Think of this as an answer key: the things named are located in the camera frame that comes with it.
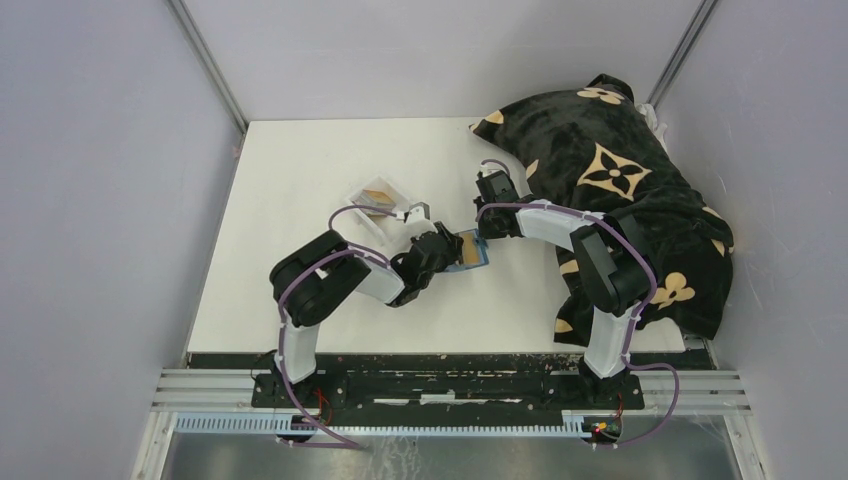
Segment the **metal frame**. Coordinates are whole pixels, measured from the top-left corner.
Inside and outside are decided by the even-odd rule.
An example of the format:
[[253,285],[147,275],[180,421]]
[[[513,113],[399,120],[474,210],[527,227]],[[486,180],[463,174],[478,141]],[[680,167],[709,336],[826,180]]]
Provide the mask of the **metal frame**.
[[695,41],[698,40],[698,37],[704,30],[704,26],[706,26],[707,21],[715,11],[718,1],[719,0],[701,0],[701,4],[698,5],[698,9],[695,10],[695,15],[692,16],[692,20],[686,27],[686,31],[683,33],[683,36],[680,38],[680,42],[678,42],[677,47],[674,49],[674,53],[671,54],[671,58],[668,60],[659,80],[657,80],[657,84],[654,85],[653,91],[651,91],[651,94],[648,96],[648,103],[653,105],[654,108],[659,108],[659,104],[662,102],[666,93],[668,93],[671,88],[671,84],[674,83],[674,80],[677,78],[677,74],[680,72],[683,63],[689,57],[689,53],[692,51]]
[[203,36],[200,34],[197,24],[188,11],[188,7],[186,7],[183,0],[165,0],[165,3],[174,15],[174,19],[183,31],[189,45],[191,45],[191,49],[197,56],[197,61],[203,67],[204,72],[206,72],[209,82],[215,88],[221,104],[227,110],[227,115],[229,115],[239,132],[244,135],[247,133],[248,120],[245,118],[241,107],[239,107],[235,96],[233,96],[232,90],[227,85],[224,74],[221,73],[221,69],[215,62],[215,58],[212,57],[212,52],[210,52],[209,46],[206,45],[206,41],[203,40]]
[[[135,480],[161,478],[171,437],[180,428],[212,428],[221,433],[268,434],[270,428],[257,427],[262,421],[276,420],[274,428],[289,428],[295,409],[260,409],[251,406],[254,381],[249,370],[164,370],[153,399],[141,449],[133,469]],[[633,372],[639,377],[645,399],[644,410],[625,410],[628,416],[656,416],[668,408],[674,380],[667,372]],[[767,469],[758,448],[756,427],[739,375],[734,371],[681,371],[680,398],[675,416],[723,416],[731,435],[731,446],[744,480],[765,480]],[[503,427],[475,430],[402,429],[398,427],[346,427],[369,435],[433,436],[546,436],[575,437],[569,424],[584,416],[610,415],[606,410],[563,411],[564,428]],[[193,421],[208,421],[206,426]]]
[[[197,60],[206,72],[210,83],[215,88],[222,105],[227,110],[227,114],[233,121],[233,124],[238,130],[245,134],[249,120],[245,117],[244,112],[238,104],[232,90],[227,84],[224,74],[218,67],[209,46],[200,34],[191,12],[188,10],[184,0],[165,0],[168,9],[174,15],[174,19],[186,36],[186,39],[191,45],[192,50],[197,56]],[[695,14],[686,27],[683,36],[680,38],[671,58],[668,60],[662,74],[657,83],[654,85],[651,94],[648,96],[648,103],[657,108],[670,89],[672,83],[677,78],[683,63],[689,56],[695,41],[703,31],[707,21],[715,10],[718,0],[702,0],[698,5]]]

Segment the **plastic container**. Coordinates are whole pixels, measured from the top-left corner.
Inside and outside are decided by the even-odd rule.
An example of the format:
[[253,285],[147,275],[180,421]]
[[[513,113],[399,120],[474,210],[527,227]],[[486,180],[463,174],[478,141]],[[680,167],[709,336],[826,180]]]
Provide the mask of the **plastic container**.
[[[355,205],[354,200],[359,198],[363,190],[377,190],[388,195],[395,202],[395,210],[405,212],[409,210],[410,205],[415,202],[412,198],[404,193],[398,186],[389,179],[377,176],[373,180],[365,183],[361,187],[352,191],[350,195],[344,198],[346,205]],[[390,217],[372,217],[366,215],[362,210],[354,210],[356,219],[360,225],[371,232],[374,238],[380,243],[380,246],[387,247],[395,245],[402,241],[408,241],[405,238],[403,222],[396,218]]]

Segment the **black fabric with floral pattern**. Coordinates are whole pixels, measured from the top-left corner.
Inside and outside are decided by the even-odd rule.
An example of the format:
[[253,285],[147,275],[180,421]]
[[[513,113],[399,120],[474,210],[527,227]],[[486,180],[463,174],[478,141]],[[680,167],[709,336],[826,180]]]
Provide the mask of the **black fabric with floral pattern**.
[[[480,138],[514,155],[532,193],[559,205],[633,214],[657,253],[659,290],[640,327],[671,318],[682,330],[713,338],[733,277],[733,234],[671,163],[633,105],[626,83],[600,75],[589,86],[534,95],[473,125]],[[614,254],[624,254],[613,246]],[[592,305],[574,255],[557,249],[571,292],[554,340],[587,345]]]

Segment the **white plastic housing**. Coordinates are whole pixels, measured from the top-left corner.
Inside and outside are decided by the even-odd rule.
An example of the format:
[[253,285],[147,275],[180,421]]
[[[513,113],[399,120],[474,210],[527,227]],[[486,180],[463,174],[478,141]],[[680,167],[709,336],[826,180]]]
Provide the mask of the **white plastic housing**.
[[403,280],[392,269],[365,261],[371,273],[356,287],[356,291],[374,297],[382,303],[391,303],[403,291]]
[[295,327],[289,324],[283,328],[286,374],[292,384],[315,372],[315,348],[318,346],[320,326]]
[[630,322],[633,308],[627,309],[620,317],[595,309],[592,317],[592,336],[584,359],[598,378],[608,378],[624,370],[621,349],[624,347],[627,324]]
[[[552,205],[547,200],[536,200],[531,203]],[[603,216],[602,213],[593,215],[598,218]],[[524,237],[538,238],[569,251],[574,251],[574,247],[571,245],[571,232],[580,227],[592,224],[583,218],[573,217],[553,210],[523,208],[515,216],[518,220],[518,227],[521,229],[521,234]]]

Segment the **enclosure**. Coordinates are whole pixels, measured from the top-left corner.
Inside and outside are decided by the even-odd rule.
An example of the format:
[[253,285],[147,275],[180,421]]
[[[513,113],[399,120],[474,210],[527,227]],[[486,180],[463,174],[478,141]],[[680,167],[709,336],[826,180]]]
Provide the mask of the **enclosure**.
[[[844,478],[846,20],[837,1],[0,2],[4,478]],[[563,398],[576,270],[490,240],[485,268],[322,323],[333,428],[368,450],[290,448],[274,264],[377,177],[474,227],[482,160],[524,194],[539,175],[481,122],[572,90],[635,106],[732,229],[715,338],[671,318],[633,336],[679,388],[634,371],[617,415]],[[370,220],[337,228],[394,254]],[[687,285],[665,274],[671,305]],[[615,415],[631,439],[669,409],[611,451],[581,430]]]

